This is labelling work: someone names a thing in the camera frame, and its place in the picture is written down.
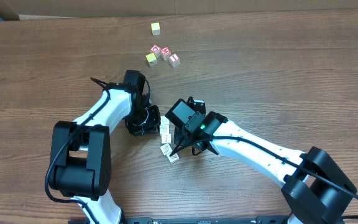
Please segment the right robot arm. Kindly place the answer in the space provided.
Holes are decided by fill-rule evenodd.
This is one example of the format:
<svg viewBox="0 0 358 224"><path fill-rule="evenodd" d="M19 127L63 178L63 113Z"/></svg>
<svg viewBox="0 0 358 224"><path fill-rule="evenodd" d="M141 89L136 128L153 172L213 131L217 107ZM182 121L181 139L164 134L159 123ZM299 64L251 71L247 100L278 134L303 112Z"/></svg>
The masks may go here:
<svg viewBox="0 0 358 224"><path fill-rule="evenodd" d="M165 116L182 132L182 146L237 159L273 180L291 209L288 223L343 221L357 189L326 151L278 146L219 113L205 113L199 101L179 99Z"/></svg>

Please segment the wooden block star drawing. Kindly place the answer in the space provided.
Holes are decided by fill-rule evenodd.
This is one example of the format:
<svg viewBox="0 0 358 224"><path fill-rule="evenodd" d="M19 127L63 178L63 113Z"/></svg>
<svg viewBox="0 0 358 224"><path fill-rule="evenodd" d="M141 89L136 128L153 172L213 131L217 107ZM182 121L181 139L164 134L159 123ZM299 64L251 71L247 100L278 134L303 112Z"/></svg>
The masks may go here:
<svg viewBox="0 0 358 224"><path fill-rule="evenodd" d="M168 118L166 118L165 116L161 116L160 117L160 124L161 125L169 125L170 124L170 121Z"/></svg>

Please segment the wooden block blue side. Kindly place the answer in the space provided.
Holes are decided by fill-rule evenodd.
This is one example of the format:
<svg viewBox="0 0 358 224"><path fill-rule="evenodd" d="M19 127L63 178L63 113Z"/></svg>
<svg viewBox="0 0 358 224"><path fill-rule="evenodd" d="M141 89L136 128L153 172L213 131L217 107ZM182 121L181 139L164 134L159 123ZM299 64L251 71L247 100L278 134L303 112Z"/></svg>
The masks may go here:
<svg viewBox="0 0 358 224"><path fill-rule="evenodd" d="M178 154L174 154L172 156L170 156L169 154L167 155L167 159L170 161L171 164L174 164L175 162L179 161L180 158L178 156Z"/></svg>

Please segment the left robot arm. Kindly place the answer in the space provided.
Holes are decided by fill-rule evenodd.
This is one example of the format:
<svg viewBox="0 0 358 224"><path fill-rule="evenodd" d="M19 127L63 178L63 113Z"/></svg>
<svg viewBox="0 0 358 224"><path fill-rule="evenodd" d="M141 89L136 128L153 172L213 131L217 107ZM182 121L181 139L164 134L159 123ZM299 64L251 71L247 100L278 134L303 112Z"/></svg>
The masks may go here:
<svg viewBox="0 0 358 224"><path fill-rule="evenodd" d="M124 122L129 134L159 132L160 112L150 100L150 84L137 70L127 70L120 83L94 79L101 98L84 115L59 121L53 128L50 163L45 175L47 197L57 203L75 203L86 223L126 223L109 191L110 135Z"/></svg>

